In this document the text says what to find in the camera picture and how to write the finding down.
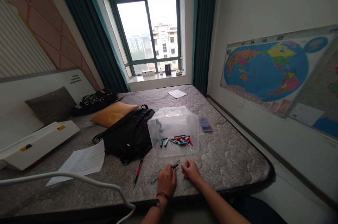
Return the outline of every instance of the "pillow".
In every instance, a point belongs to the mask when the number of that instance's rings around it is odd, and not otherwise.
[[[70,116],[73,106],[76,105],[65,87],[25,102],[46,125],[65,121]]]
[[[132,110],[138,108],[137,105],[124,104],[122,102],[116,102],[111,106],[105,108],[100,113],[95,115],[91,121],[103,125],[105,127],[111,127],[118,120],[123,118]]]

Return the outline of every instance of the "white headboard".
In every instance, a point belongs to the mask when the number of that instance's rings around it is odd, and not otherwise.
[[[25,100],[63,86],[77,104],[95,93],[82,71],[74,68],[0,79],[0,149],[44,126]]]

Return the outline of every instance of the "hand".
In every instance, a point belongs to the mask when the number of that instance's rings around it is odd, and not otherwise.
[[[197,186],[199,182],[203,181],[196,163],[192,160],[187,159],[184,164],[181,164],[181,167],[184,178],[189,179],[194,185]]]
[[[172,167],[172,165],[165,166],[159,173],[157,180],[157,193],[163,192],[170,198],[173,197],[176,189],[176,169],[173,170],[173,176],[171,176]]]

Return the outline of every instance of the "red pen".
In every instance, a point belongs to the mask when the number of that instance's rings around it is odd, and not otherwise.
[[[193,147],[194,145],[191,143],[190,137],[188,137],[188,140],[190,142],[190,145]]]
[[[135,185],[136,185],[136,182],[137,182],[137,179],[138,179],[138,175],[140,174],[140,170],[141,170],[141,167],[142,167],[142,162],[143,162],[143,158],[141,159],[140,165],[138,166],[138,171],[137,171],[137,175],[136,175],[135,180],[134,180],[134,187],[133,187],[133,189],[135,188]]]

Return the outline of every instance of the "floor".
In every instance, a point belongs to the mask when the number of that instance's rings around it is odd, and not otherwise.
[[[288,224],[322,224],[338,223],[337,215],[288,169],[274,158],[264,147],[246,133],[235,121],[222,111],[210,99],[212,105],[223,114],[244,136],[246,136],[274,165],[276,180],[268,188],[253,194],[269,204]],[[143,215],[134,215],[124,223],[140,223]],[[185,209],[184,211],[169,209],[163,223],[217,223],[208,207]]]

